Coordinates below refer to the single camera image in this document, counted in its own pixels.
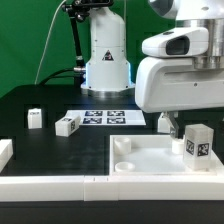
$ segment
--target white foam block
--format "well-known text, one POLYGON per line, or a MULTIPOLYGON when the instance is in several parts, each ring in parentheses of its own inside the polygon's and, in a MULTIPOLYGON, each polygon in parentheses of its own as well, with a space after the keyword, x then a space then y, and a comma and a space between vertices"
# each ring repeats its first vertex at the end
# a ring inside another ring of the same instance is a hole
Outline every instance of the white foam block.
POLYGON ((66 116, 55 123, 55 131, 57 136, 68 137, 79 128, 81 117, 79 114, 66 116))
POLYGON ((28 111, 28 128, 42 128, 42 112, 41 109, 35 108, 28 111))
POLYGON ((13 155, 12 140, 3 139, 0 141, 0 172, 3 170, 13 155))
POLYGON ((88 176, 84 181, 84 201, 117 201, 118 183, 107 176, 88 176))
POLYGON ((192 170, 210 168, 213 133, 203 124, 186 126, 184 163, 192 170))

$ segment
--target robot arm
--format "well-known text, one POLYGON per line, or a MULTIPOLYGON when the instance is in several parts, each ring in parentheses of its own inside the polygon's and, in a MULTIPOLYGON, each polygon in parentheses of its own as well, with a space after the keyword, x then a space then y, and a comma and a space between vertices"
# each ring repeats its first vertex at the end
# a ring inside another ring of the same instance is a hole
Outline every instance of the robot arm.
POLYGON ((143 42, 149 57, 138 68, 137 105, 145 112, 224 106, 224 1, 149 4, 160 16, 176 14, 176 27, 143 42))

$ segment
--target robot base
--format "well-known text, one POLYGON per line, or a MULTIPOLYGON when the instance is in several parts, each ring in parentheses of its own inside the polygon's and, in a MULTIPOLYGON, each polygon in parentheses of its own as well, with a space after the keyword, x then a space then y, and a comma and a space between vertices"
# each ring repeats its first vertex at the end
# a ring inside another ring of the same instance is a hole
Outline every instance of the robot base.
POLYGON ((110 91, 98 91, 94 89, 90 89, 87 87, 86 83, 83 83, 81 85, 81 93, 83 95, 98 97, 98 98, 118 98, 123 96, 130 96, 134 95, 135 93, 135 84, 131 83, 131 85, 127 86, 126 89, 119 89, 119 90, 113 90, 110 91))

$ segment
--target white cube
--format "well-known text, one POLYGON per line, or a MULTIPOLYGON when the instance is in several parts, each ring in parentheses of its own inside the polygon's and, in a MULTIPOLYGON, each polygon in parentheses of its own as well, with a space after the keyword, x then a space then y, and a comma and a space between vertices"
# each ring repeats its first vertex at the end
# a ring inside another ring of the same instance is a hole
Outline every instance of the white cube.
POLYGON ((28 128, 42 128, 42 113, 41 109, 35 108, 28 111, 28 128))
POLYGON ((214 130, 203 125, 188 125, 185 128, 184 163, 192 170, 210 168, 214 130))
POLYGON ((79 114, 72 117, 63 117, 55 123, 57 136, 68 137, 79 128, 81 117, 79 114))
POLYGON ((13 155, 13 147, 11 139, 0 140, 0 172, 4 169, 9 159, 13 155))

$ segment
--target circular hole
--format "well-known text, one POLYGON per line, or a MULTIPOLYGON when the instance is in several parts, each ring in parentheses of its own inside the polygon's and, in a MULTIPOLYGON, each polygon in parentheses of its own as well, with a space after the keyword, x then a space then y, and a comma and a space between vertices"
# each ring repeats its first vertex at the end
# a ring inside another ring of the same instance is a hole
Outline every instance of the circular hole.
POLYGON ((130 172, 135 169, 135 165, 129 162, 120 162, 115 165, 115 170, 117 172, 130 172))
POLYGON ((205 6, 205 7, 201 8, 201 10, 207 11, 207 10, 209 10, 209 7, 205 6))

